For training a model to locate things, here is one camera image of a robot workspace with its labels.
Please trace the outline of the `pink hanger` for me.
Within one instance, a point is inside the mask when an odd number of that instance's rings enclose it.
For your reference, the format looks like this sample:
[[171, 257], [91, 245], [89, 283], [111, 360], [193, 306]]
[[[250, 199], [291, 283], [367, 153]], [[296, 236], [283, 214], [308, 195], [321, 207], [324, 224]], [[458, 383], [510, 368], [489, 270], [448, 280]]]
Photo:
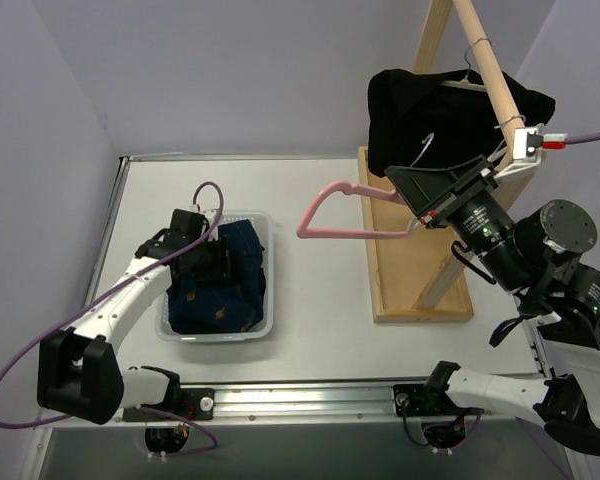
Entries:
[[367, 168], [368, 148], [357, 159], [300, 158], [287, 163], [287, 186], [281, 207], [286, 229], [303, 239], [395, 240], [408, 236], [437, 238], [445, 230], [415, 225], [408, 208], [372, 197], [375, 190], [389, 191], [385, 178]]

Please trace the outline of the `blue denim skirt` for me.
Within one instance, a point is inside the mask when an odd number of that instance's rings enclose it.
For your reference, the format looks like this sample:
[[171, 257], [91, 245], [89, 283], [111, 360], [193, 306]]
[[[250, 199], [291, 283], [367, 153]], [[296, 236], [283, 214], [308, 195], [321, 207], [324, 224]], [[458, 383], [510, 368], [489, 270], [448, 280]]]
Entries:
[[174, 281], [168, 290], [168, 321], [178, 334], [244, 333], [264, 318], [264, 248], [256, 230], [242, 219], [220, 225], [218, 233], [228, 241], [231, 279]]

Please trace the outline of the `cream white hanger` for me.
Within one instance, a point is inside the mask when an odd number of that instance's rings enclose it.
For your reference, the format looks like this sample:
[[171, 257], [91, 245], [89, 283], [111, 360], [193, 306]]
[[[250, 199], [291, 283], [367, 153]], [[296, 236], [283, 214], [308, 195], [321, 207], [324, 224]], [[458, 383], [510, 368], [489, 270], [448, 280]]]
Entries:
[[[522, 123], [526, 122], [526, 116], [523, 114], [518, 114], [518, 115], [509, 117], [504, 122], [499, 123], [498, 125], [496, 125], [494, 127], [494, 129], [502, 130], [506, 125], [508, 125], [510, 122], [512, 122], [515, 119], [520, 119], [522, 121]], [[505, 155], [506, 151], [507, 151], [506, 139], [503, 138], [500, 141], [500, 143], [497, 145], [496, 149], [487, 157], [487, 160], [490, 163], [495, 163], [497, 160], [501, 159]]]

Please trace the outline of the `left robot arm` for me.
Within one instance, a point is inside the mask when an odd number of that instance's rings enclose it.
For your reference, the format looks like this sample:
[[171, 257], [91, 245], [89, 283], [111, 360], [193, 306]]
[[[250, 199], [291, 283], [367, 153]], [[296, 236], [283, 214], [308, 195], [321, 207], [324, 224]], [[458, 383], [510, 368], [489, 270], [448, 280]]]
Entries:
[[103, 425], [120, 409], [147, 408], [159, 419], [179, 411], [177, 373], [140, 366], [123, 370], [117, 354], [131, 329], [172, 283], [212, 277], [227, 267], [227, 241], [214, 238], [220, 219], [176, 209], [168, 227], [142, 243], [115, 285], [39, 344], [40, 406]]

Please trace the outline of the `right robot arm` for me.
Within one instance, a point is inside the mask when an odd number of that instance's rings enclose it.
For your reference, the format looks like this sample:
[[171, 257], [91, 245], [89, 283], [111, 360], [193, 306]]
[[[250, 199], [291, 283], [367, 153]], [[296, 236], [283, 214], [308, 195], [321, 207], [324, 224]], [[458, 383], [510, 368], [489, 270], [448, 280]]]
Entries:
[[424, 384], [427, 406], [517, 417], [571, 450], [600, 457], [600, 271], [581, 260], [597, 242], [593, 219], [558, 199], [513, 220], [493, 196], [497, 181], [483, 157], [446, 169], [390, 166], [385, 174], [426, 227], [455, 231], [457, 259], [474, 254], [478, 274], [517, 299], [516, 316], [493, 330], [490, 344], [528, 323], [569, 368], [521, 380], [442, 361]]

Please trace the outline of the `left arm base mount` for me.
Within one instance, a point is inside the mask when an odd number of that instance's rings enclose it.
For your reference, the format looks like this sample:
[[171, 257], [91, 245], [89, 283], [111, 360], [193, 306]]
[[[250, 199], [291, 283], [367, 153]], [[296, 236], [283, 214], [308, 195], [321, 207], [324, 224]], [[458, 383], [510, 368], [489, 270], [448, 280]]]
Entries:
[[202, 425], [213, 419], [214, 408], [214, 389], [184, 389], [171, 404], [126, 408], [122, 420], [145, 424], [140, 446], [149, 458], [166, 462], [219, 447], [217, 437]]

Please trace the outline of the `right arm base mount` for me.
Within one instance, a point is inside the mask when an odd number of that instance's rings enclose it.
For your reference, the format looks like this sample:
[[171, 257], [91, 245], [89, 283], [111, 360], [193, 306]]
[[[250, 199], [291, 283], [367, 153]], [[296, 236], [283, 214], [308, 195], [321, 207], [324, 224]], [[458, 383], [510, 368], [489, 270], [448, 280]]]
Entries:
[[[479, 424], [484, 411], [478, 408], [455, 405], [447, 390], [451, 374], [460, 369], [454, 362], [440, 361], [424, 383], [402, 383], [392, 387], [395, 414], [401, 418], [409, 441], [420, 448], [430, 448], [436, 453], [451, 455]], [[410, 432], [409, 418], [451, 417], [449, 421], [432, 421], [421, 424], [422, 439]]]

